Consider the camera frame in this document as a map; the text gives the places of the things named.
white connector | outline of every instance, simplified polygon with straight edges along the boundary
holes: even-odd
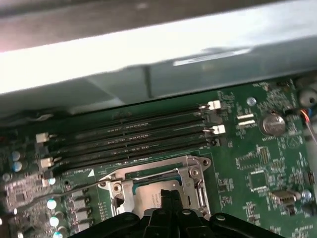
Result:
[[[224,125],[214,125],[212,129],[215,135],[226,133],[226,129],[224,128]]]
[[[53,166],[54,165],[53,157],[41,159],[39,161],[39,165],[40,165],[41,169],[46,169],[46,168]]]
[[[237,116],[237,119],[238,120],[241,120],[241,119],[247,119],[247,118],[252,118],[254,117],[254,114],[246,114],[246,115],[242,115],[242,116]]]
[[[220,100],[208,102],[209,110],[216,110],[221,108]]]
[[[254,123],[256,123],[255,120],[246,120],[246,121],[239,122],[238,125],[250,125]]]
[[[36,143],[44,143],[50,140],[50,135],[45,133],[40,133],[35,135]]]

cable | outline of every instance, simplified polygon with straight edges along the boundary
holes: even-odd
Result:
[[[306,126],[308,128],[308,131],[311,134],[315,144],[317,145],[317,134],[315,133],[314,128],[313,128],[313,126],[311,124],[310,117],[307,115],[305,110],[301,110],[301,113],[304,115],[305,124],[306,124]],[[309,115],[311,115],[312,114],[312,110],[308,109],[308,113],[309,113]]]
[[[301,110],[301,113],[304,115],[305,121],[310,122],[309,116],[307,115],[305,110]]]
[[[314,128],[313,128],[312,124],[309,121],[307,121],[306,122],[306,126],[307,126],[307,128],[308,128],[308,130],[309,130],[309,132],[310,132],[315,144],[317,145],[317,135],[316,135],[316,133],[314,131]]]
[[[28,203],[28,204],[26,204],[24,206],[18,207],[17,208],[17,212],[20,213],[21,211],[26,210],[26,209],[34,206],[36,203],[38,203],[38,202],[40,202],[40,201],[42,201],[44,199],[48,199],[48,198],[52,198],[52,197],[67,196],[69,194],[72,194],[73,192],[78,192],[78,191],[81,191],[81,190],[85,190],[85,189],[88,189],[90,187],[96,186],[96,185],[104,183],[104,182],[109,182],[109,181],[110,181],[110,179],[106,178],[106,179],[91,183],[89,185],[85,185],[85,186],[80,186],[80,187],[74,188],[74,189],[72,189],[70,191],[66,191],[66,192],[62,192],[62,193],[48,193],[48,194],[36,197],[30,203]]]

green circuit board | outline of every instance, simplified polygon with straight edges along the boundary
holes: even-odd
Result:
[[[155,150],[155,147],[149,149],[153,146],[149,144],[144,153],[134,159],[116,159],[105,164],[62,172],[55,176],[56,182],[52,185],[44,185],[44,179],[39,176],[42,173],[38,167],[39,160],[44,157],[43,149],[46,149],[46,153],[48,150],[54,151],[54,156],[58,157],[57,155],[62,153],[59,146],[70,140],[70,135],[74,132],[99,128],[103,124],[109,127],[118,121],[124,125],[127,119],[132,122],[146,121],[149,115],[160,117],[172,112],[183,112],[191,108],[201,108],[207,102],[217,100],[220,101],[221,108],[217,109],[213,122],[218,120],[219,124],[223,124],[225,133],[217,136],[216,144],[205,144],[205,138],[201,135],[183,136],[178,140],[186,146],[180,146],[173,141],[175,148]],[[7,178],[7,181],[2,180],[1,186],[9,190],[9,196],[24,193],[24,199],[2,199],[3,210],[12,211],[19,203],[25,205],[24,203],[32,197],[94,183],[123,166],[193,155],[208,157],[212,161],[212,165],[204,172],[211,213],[228,213],[286,238],[315,238],[317,217],[302,209],[303,204],[315,200],[313,175],[303,136],[303,120],[298,114],[285,113],[286,110],[295,108],[298,108],[297,90],[294,82],[287,77],[65,119],[51,119],[4,130],[2,135],[6,141],[2,142],[1,147],[0,174],[2,177],[10,175],[10,178]],[[278,129],[264,128],[265,118],[271,115],[280,115],[283,119],[278,125],[271,123],[273,127],[280,126]],[[175,123],[175,126],[179,126],[176,124],[179,120],[182,119],[169,118],[160,123]],[[274,135],[283,129],[283,133]],[[270,130],[273,130],[272,135],[266,133]],[[35,142],[36,134],[39,133],[48,133],[52,138],[39,146]],[[63,135],[63,139],[58,140],[60,135]],[[162,148],[167,148],[168,144],[162,145]],[[20,154],[23,154],[23,158],[20,159],[23,168],[18,172],[11,169],[14,163],[11,158],[12,151],[20,151]],[[20,183],[21,187],[17,189],[13,187],[13,183]],[[294,206],[285,207],[272,200],[272,192],[279,190],[291,190],[298,194],[306,191],[310,192],[312,197],[301,197],[293,204]],[[112,216],[111,201],[106,190],[94,186],[85,192],[85,196],[89,198],[90,225]],[[52,238],[56,228],[51,226],[49,219],[56,211],[61,211],[66,216],[59,225],[65,227],[69,235],[74,234],[75,214],[69,212],[72,209],[72,201],[71,196],[62,197],[54,210],[47,209],[47,200],[28,207],[11,222],[11,237],[16,237],[15,232],[21,230],[25,223],[29,223],[35,231],[28,237]]]

orange wire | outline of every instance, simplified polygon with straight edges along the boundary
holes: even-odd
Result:
[[[301,113],[304,115],[305,121],[309,122],[310,119],[309,119],[309,116],[307,115],[307,113],[304,110],[301,110]]]

metal load plate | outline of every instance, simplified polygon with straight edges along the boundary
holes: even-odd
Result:
[[[178,190],[184,208],[211,216],[204,179],[209,158],[181,156],[115,170],[102,179],[110,181],[99,188],[109,191],[112,215],[133,212],[140,218],[144,211],[160,207],[160,191]]]

